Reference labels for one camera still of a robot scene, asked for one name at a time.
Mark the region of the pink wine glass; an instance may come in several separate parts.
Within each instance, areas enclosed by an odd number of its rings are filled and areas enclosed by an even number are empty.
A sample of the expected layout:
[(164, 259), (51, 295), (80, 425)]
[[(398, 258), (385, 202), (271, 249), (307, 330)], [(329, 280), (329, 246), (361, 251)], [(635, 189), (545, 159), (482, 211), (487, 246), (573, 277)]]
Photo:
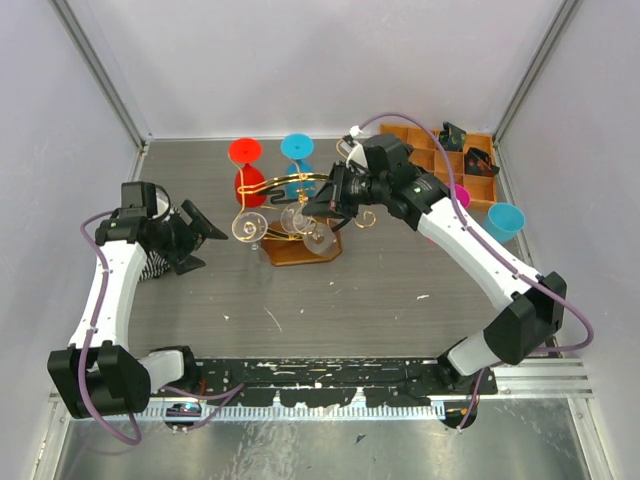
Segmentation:
[(443, 198), (431, 207), (432, 213), (428, 215), (430, 220), (436, 218), (444, 219), (455, 223), (457, 228), (462, 232), (466, 232), (468, 225), (465, 221), (468, 220), (466, 215), (466, 208), (471, 204), (471, 196), (466, 188), (462, 185), (455, 185), (455, 202), (451, 198)]

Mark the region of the black white striped cloth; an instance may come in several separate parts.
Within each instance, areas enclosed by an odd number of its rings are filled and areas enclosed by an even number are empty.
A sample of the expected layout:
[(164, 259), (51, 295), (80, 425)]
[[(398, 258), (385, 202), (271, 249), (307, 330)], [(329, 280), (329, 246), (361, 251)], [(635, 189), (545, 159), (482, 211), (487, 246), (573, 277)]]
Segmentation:
[(171, 269), (170, 264), (157, 252), (149, 252), (146, 263), (141, 271), (139, 281), (158, 279)]

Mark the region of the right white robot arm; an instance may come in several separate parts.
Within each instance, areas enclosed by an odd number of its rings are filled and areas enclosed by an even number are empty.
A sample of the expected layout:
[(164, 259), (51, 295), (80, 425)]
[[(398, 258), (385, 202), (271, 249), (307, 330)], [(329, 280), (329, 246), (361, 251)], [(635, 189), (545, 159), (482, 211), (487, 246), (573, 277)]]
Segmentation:
[(511, 255), (466, 213), (449, 186), (411, 162), (412, 152), (389, 133), (356, 144), (348, 160), (333, 165), (303, 212), (353, 219), (362, 205), (383, 205), (443, 248), (481, 287), (495, 319), (437, 359), (440, 385), (459, 394), (482, 368), (517, 365), (559, 330), (567, 285), (557, 273), (543, 276)]

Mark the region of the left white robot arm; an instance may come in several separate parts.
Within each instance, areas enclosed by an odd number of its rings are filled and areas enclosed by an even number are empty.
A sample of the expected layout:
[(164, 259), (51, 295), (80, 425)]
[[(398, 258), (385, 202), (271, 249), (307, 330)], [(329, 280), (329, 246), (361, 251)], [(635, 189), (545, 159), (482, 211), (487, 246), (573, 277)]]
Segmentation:
[(75, 419), (141, 413), (165, 386), (178, 396), (197, 390), (202, 374), (189, 347), (161, 347), (140, 359), (130, 353), (130, 315), (143, 280), (204, 267), (195, 251), (227, 237), (192, 201), (174, 206), (167, 191), (151, 182), (122, 184), (120, 206), (97, 220), (87, 238), (96, 269), (85, 310), (68, 346), (47, 361)]

